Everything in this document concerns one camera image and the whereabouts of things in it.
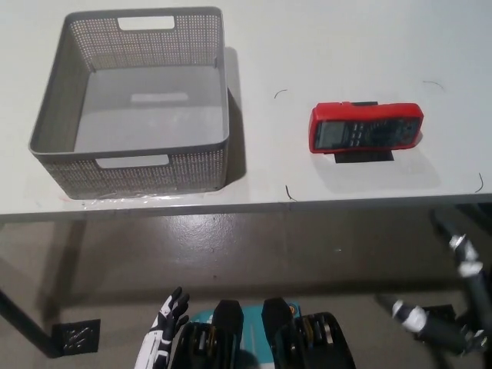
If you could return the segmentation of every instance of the black multimeter stand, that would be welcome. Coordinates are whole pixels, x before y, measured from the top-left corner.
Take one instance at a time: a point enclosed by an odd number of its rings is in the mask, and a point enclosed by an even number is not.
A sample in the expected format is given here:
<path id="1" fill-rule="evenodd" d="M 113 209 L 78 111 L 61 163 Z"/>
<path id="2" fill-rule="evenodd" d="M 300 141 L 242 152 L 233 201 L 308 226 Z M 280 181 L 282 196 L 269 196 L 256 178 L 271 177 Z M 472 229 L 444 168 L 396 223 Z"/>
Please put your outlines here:
<path id="1" fill-rule="evenodd" d="M 377 101 L 362 101 L 353 102 L 356 106 L 377 105 Z M 337 152 L 334 154 L 337 164 L 346 163 L 369 163 L 372 161 L 393 161 L 393 152 L 391 150 L 384 151 L 346 151 Z"/>

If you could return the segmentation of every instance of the gray plastic basket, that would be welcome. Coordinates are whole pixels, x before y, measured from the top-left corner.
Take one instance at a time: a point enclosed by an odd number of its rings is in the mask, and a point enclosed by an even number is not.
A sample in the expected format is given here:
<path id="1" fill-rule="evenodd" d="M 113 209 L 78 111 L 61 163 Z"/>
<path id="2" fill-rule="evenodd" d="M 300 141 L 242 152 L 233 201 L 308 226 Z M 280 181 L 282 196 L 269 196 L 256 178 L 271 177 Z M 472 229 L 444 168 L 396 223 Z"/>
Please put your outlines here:
<path id="1" fill-rule="evenodd" d="M 174 25 L 122 29 L 155 17 Z M 70 198 L 217 190 L 228 136 L 219 9 L 65 19 L 30 149 Z"/>

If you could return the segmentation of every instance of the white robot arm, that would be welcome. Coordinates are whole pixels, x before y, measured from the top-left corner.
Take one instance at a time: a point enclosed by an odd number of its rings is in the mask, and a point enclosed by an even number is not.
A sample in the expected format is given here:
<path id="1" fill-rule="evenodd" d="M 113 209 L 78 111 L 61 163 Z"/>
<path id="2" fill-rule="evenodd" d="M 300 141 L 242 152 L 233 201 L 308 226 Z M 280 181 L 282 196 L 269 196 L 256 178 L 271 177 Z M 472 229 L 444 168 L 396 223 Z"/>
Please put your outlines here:
<path id="1" fill-rule="evenodd" d="M 172 340 L 179 329 L 188 322 L 182 315 L 188 309 L 189 294 L 182 294 L 181 287 L 162 305 L 151 330 L 145 335 L 138 353 L 135 369 L 166 369 L 171 358 Z"/>

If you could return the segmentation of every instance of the white table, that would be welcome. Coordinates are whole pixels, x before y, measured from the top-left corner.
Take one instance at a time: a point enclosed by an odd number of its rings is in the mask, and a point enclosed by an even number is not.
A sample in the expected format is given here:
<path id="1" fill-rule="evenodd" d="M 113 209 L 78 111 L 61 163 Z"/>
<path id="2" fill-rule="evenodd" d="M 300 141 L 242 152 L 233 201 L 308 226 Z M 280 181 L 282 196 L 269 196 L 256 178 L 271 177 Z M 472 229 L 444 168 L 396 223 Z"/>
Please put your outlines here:
<path id="1" fill-rule="evenodd" d="M 237 52 L 238 74 L 237 66 L 228 73 L 243 113 L 246 174 L 206 194 L 69 199 L 28 151 L 64 17 L 198 4 L 222 9 L 226 45 Z M 2 0 L 0 6 L 1 221 L 492 200 L 488 0 Z M 394 152 L 392 162 L 335 164 L 331 155 L 308 150 L 309 115 L 320 101 L 417 102 L 425 114 L 423 138 L 416 148 Z M 484 184 L 475 194 L 479 173 Z"/>

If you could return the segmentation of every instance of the red multimeter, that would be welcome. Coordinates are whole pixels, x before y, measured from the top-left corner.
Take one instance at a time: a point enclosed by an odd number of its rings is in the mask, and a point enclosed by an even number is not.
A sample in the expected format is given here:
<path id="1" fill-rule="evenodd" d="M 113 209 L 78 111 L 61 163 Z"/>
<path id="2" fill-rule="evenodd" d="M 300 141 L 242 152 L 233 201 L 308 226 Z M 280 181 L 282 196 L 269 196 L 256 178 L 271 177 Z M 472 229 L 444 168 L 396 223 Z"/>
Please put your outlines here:
<path id="1" fill-rule="evenodd" d="M 320 103 L 309 122 L 309 150 L 330 154 L 412 148 L 423 119 L 419 106 L 411 103 Z"/>

